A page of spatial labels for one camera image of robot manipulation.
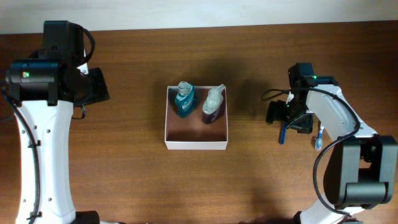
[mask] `wooden table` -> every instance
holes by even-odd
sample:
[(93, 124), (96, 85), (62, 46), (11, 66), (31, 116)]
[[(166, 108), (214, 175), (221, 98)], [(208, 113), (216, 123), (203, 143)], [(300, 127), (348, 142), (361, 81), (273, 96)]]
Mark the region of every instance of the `wooden table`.
[[(291, 218), (317, 199), (317, 151), (311, 146), (316, 133), (289, 130), (285, 145), (278, 144), (280, 124), (265, 123), (262, 92), (288, 88), (287, 69), (312, 62), (317, 75), (336, 78), (368, 125), (397, 139), (397, 28), (397, 21), (389, 21), (93, 32), (89, 66), (102, 69), (111, 99), (87, 106), (87, 117), (70, 127), (76, 209), (126, 223)], [(1, 75), (41, 44), (41, 34), (0, 36)], [(226, 151), (167, 150), (166, 86), (181, 80), (227, 86)], [(0, 115), (11, 112), (3, 99), (0, 105)], [(0, 142), (0, 223), (13, 223), (21, 187), (15, 120), (0, 124)], [(356, 217), (395, 223), (397, 195)]]

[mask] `box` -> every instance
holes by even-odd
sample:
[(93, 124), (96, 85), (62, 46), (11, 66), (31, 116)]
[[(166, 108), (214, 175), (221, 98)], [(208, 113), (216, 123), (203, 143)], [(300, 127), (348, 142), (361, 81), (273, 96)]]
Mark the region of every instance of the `box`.
[(196, 108), (185, 118), (178, 114), (174, 103), (177, 86), (167, 87), (166, 120), (164, 141), (167, 149), (225, 150), (228, 143), (228, 113), (226, 89), (222, 95), (222, 111), (218, 119), (211, 123), (202, 122), (202, 108), (210, 89), (216, 86), (195, 86)]

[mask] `toothbrush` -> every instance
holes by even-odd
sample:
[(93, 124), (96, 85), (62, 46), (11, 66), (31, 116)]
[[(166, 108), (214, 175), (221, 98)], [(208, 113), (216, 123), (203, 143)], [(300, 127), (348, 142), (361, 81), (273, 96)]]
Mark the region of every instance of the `toothbrush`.
[(315, 141), (315, 150), (320, 151), (322, 149), (322, 145), (323, 145), (323, 140), (322, 140), (322, 132), (324, 130), (324, 126), (321, 123), (320, 127), (319, 127), (319, 133), (318, 133), (318, 138)]

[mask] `blue bottle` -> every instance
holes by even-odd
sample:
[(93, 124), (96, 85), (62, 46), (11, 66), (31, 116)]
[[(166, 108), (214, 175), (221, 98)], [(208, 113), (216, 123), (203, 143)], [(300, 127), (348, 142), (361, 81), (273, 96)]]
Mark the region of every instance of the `blue bottle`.
[(187, 82), (180, 82), (175, 104), (178, 106), (178, 115), (180, 117), (188, 116), (196, 106), (195, 87)]

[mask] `white wall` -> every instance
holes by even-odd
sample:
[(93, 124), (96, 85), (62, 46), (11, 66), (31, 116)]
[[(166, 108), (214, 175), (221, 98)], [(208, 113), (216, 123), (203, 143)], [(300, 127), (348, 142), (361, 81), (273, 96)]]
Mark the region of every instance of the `white wall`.
[(0, 34), (42, 32), (45, 20), (89, 30), (398, 19), (398, 0), (0, 0)]

